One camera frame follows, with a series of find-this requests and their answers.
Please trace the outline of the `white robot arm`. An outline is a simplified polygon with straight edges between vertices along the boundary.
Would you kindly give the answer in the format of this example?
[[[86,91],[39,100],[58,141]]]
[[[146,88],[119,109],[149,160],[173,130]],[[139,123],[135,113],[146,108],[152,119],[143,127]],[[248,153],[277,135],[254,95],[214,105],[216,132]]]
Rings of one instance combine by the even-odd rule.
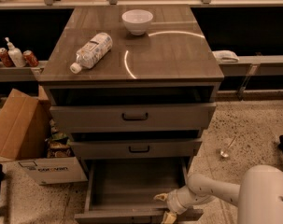
[[[193,173],[185,186],[154,199],[167,204],[161,224],[173,224],[178,215],[214,197],[238,208],[237,224],[283,224],[283,172],[268,165],[247,170],[240,185]]]

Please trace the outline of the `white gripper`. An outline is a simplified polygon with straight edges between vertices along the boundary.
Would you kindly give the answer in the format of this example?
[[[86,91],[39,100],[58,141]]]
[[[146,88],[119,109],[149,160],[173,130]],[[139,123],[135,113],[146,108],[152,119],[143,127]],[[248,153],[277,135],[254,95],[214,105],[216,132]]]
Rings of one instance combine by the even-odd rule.
[[[198,204],[203,198],[192,192],[187,186],[180,189],[174,189],[167,193],[160,193],[154,196],[155,201],[167,203],[170,212],[163,214],[161,224],[174,224],[177,220],[177,215],[186,212],[193,205]]]

